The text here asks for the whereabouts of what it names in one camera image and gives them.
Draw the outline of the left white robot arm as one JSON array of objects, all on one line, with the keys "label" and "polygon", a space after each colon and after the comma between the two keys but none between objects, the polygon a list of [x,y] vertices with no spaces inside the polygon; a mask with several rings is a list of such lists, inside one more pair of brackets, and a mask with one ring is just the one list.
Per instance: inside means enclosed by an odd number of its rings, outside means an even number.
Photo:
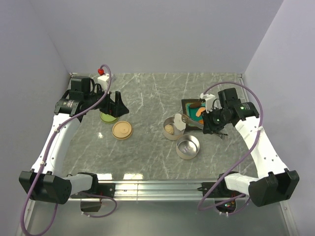
[{"label": "left white robot arm", "polygon": [[109,90],[112,74],[104,74],[94,81],[86,76],[73,76],[70,88],[56,103],[51,131],[38,159],[30,171],[22,171],[19,182],[29,199],[63,205],[73,194],[83,192],[93,198],[99,193],[96,174],[80,172],[62,177],[62,168],[70,141],[90,110],[119,118],[129,113],[121,93],[111,99]]}]

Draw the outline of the beige round bun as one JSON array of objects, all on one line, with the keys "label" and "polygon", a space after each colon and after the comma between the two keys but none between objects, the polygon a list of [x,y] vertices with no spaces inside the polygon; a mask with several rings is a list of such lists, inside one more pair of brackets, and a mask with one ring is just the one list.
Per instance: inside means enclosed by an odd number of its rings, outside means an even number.
[{"label": "beige round bun", "polygon": [[174,128],[171,124],[168,124],[164,127],[164,130],[166,133],[173,135],[174,134]]}]

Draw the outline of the white egg piece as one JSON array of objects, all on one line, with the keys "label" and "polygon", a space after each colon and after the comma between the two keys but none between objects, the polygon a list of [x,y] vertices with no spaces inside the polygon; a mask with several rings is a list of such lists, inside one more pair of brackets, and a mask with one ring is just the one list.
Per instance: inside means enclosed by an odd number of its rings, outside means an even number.
[{"label": "white egg piece", "polygon": [[182,114],[175,114],[174,116],[174,124],[175,127],[180,130],[183,131],[186,128],[186,123],[182,120]]}]

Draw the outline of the metal tongs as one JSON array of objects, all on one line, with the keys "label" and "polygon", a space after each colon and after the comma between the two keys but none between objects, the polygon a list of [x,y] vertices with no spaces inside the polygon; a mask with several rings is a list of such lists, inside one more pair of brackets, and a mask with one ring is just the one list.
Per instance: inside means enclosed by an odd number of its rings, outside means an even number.
[{"label": "metal tongs", "polygon": [[[204,128],[203,124],[200,124],[200,123],[192,120],[188,115],[185,115],[185,114],[182,114],[182,121],[186,124],[194,125],[201,130],[203,130],[203,128]],[[222,132],[217,132],[217,133],[216,132],[210,132],[210,134],[216,135],[217,137],[221,138],[224,141],[227,141],[228,137],[229,137],[228,134],[224,134]]]}]

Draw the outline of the tan round lid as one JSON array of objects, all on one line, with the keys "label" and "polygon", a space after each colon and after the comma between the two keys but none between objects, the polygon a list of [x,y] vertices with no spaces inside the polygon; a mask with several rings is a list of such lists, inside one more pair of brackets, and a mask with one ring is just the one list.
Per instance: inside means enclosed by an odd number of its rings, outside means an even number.
[{"label": "tan round lid", "polygon": [[132,125],[127,121],[119,121],[112,127],[112,134],[118,140],[125,140],[133,133]]}]

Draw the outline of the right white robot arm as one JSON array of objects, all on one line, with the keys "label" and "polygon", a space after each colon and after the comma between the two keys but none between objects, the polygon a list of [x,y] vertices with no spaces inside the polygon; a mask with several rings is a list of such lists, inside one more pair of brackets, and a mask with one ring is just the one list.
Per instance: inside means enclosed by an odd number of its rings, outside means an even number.
[{"label": "right white robot arm", "polygon": [[262,109],[256,109],[251,102],[241,102],[235,88],[219,91],[218,100],[220,108],[202,112],[203,133],[218,134],[225,125],[232,124],[249,149],[245,156],[252,157],[257,177],[245,176],[230,168],[205,196],[217,187],[224,197],[234,191],[247,195],[257,207],[290,199],[300,177],[295,170],[288,169],[272,146],[262,127]]}]

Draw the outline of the dark brown sausage piece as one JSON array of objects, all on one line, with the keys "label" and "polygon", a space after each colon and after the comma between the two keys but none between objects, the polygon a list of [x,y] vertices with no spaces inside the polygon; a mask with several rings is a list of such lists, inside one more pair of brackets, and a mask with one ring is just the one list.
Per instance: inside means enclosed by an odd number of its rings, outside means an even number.
[{"label": "dark brown sausage piece", "polygon": [[199,108],[199,107],[201,107],[202,106],[202,102],[195,102],[195,103],[192,103],[192,104],[190,104],[190,108],[191,109],[195,109],[195,108]]}]

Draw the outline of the orange salmon piece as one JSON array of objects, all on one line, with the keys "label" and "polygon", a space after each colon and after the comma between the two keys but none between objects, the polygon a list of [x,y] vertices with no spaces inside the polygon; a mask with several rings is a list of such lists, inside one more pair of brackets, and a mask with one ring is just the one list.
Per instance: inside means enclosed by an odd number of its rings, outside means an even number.
[{"label": "orange salmon piece", "polygon": [[197,110],[197,112],[196,112],[196,116],[197,117],[200,117],[201,116],[201,114],[202,114],[202,112],[204,112],[206,110],[206,108],[205,107],[200,107],[198,110]]}]

